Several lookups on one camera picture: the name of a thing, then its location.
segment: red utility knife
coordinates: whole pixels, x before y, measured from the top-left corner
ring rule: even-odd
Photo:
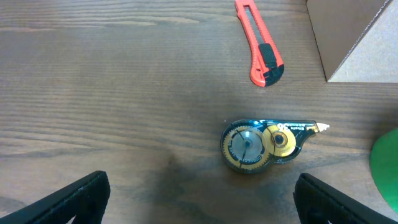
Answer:
[[[254,1],[235,0],[235,7],[250,43],[250,78],[258,86],[270,86],[277,82],[284,72],[282,57]]]

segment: wood grain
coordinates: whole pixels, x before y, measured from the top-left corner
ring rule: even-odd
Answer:
[[[103,223],[299,223],[309,172],[398,220],[369,170],[397,85],[326,84],[305,1],[256,2],[286,67],[269,88],[249,80],[233,1],[0,2],[0,215],[105,170]],[[219,149],[242,118],[331,128],[243,176]]]

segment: white tip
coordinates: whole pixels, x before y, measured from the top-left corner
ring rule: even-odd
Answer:
[[[319,132],[324,131],[328,128],[330,128],[329,124],[323,124],[323,123],[317,123],[317,126],[319,128]]]

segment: green object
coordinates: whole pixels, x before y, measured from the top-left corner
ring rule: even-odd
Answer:
[[[398,129],[381,136],[374,143],[371,171],[381,195],[398,213]]]

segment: tabletop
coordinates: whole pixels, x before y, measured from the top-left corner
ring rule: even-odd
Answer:
[[[398,220],[369,169],[398,126],[398,85],[327,83],[305,0],[256,3],[285,63],[267,88],[249,79],[233,0],[2,0],[0,216],[104,170],[103,223],[299,223],[308,172]],[[331,128],[240,175],[220,137],[248,118]]]

